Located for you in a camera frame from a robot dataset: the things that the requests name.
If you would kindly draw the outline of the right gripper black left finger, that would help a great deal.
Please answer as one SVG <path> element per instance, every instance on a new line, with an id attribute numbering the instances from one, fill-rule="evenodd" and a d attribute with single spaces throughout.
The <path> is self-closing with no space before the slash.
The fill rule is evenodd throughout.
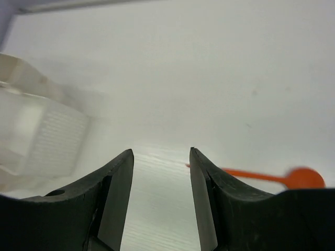
<path id="1" fill-rule="evenodd" d="M 120 250 L 133 167 L 128 149 L 45 196 L 1 196 L 1 250 Z"/>

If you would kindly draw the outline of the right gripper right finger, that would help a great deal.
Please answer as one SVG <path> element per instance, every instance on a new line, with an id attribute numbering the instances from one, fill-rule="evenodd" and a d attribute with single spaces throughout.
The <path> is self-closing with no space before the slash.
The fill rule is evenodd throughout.
<path id="1" fill-rule="evenodd" d="M 201 250 L 334 250 L 334 189 L 256 189 L 189 153 Z"/>

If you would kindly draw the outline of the orange copper spoon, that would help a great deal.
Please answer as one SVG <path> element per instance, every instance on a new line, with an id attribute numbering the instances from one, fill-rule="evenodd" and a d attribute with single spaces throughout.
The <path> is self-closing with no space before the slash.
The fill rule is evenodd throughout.
<path id="1" fill-rule="evenodd" d="M 317 171 L 304 166 L 291 168 L 283 177 L 232 168 L 221 167 L 221 169 L 236 177 L 280 183 L 288 190 L 321 189 L 326 187 L 323 177 Z"/>

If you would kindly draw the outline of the white utensil organizer tray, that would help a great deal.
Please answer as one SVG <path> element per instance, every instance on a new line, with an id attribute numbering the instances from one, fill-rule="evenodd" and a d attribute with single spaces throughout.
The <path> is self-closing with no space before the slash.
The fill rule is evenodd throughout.
<path id="1" fill-rule="evenodd" d="M 1 192 L 71 175 L 88 124 L 60 85 L 1 54 Z"/>

